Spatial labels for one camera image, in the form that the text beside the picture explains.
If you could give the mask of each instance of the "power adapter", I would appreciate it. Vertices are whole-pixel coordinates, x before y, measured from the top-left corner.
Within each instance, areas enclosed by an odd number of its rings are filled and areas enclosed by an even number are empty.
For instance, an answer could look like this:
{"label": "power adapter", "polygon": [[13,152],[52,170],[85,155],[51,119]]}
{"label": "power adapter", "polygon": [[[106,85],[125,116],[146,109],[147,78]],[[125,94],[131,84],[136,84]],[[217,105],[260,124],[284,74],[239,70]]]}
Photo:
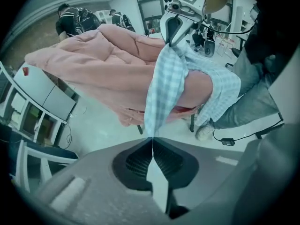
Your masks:
{"label": "power adapter", "polygon": [[222,138],[220,142],[225,146],[233,146],[235,144],[233,138]]}

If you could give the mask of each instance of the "pink duvet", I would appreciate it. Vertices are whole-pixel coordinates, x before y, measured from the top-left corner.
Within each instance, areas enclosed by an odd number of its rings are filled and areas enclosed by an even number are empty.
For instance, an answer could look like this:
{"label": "pink duvet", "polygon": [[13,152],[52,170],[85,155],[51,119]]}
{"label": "pink duvet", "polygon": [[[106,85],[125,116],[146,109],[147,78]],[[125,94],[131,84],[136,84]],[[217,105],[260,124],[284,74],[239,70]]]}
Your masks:
{"label": "pink duvet", "polygon": [[[165,43],[115,25],[68,38],[27,54],[25,61],[70,82],[113,110],[124,126],[143,123],[157,57]],[[208,75],[191,71],[168,120],[195,113],[212,93]]]}

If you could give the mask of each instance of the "checkered fabric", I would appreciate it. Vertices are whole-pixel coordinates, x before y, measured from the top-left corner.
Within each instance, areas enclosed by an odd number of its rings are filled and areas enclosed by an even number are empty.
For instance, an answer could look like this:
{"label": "checkered fabric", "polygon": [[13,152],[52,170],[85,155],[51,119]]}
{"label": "checkered fabric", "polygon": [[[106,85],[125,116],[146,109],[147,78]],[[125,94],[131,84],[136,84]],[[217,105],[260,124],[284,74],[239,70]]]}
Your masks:
{"label": "checkered fabric", "polygon": [[147,94],[144,121],[148,136],[154,137],[176,106],[189,70],[204,72],[213,84],[212,94],[202,107],[196,125],[200,126],[210,118],[217,121],[237,101],[240,78],[236,74],[195,53],[186,41],[175,47],[166,45],[157,58]]}

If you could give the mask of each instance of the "white sneaker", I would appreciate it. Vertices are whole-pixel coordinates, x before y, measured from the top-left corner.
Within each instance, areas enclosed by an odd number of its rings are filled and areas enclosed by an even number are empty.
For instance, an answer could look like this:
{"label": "white sneaker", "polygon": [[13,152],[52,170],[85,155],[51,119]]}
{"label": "white sneaker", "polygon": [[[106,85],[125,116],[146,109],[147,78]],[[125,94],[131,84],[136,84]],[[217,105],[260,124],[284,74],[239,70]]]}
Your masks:
{"label": "white sneaker", "polygon": [[196,139],[198,139],[199,141],[212,139],[212,133],[214,132],[214,130],[214,127],[210,125],[199,127],[196,132]]}

